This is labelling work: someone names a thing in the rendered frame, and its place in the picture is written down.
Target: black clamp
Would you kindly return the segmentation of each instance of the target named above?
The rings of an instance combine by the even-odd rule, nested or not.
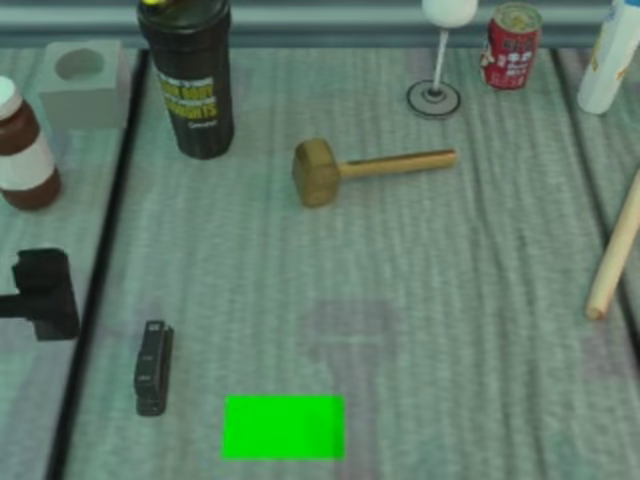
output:
[[[143,417],[162,415],[167,405],[173,329],[161,320],[148,321],[133,379],[137,412]]]
[[[13,266],[17,295],[0,295],[0,318],[25,318],[39,341],[72,340],[80,333],[69,260],[54,248],[21,250]]]

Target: black cup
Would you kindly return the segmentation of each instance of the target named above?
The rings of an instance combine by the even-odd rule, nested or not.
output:
[[[224,154],[234,134],[228,0],[141,0],[137,12],[178,148],[201,160]]]

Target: brown jar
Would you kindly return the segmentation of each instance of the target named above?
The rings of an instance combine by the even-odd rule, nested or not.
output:
[[[15,83],[0,76],[0,193],[20,210],[53,203],[60,175],[33,109]]]

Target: gray block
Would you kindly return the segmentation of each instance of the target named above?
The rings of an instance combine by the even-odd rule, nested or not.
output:
[[[130,92],[131,70],[121,42],[47,46],[38,94],[54,129],[124,128]]]

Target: wooden mallet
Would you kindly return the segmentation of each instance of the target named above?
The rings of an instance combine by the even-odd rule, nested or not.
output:
[[[440,150],[338,164],[327,141],[314,138],[296,147],[293,180],[302,204],[314,208],[331,203],[343,178],[444,168],[455,162],[455,150]]]
[[[633,184],[618,215],[618,221],[600,262],[598,273],[593,280],[585,308],[587,318],[602,320],[606,316],[639,227],[640,171],[633,179]]]

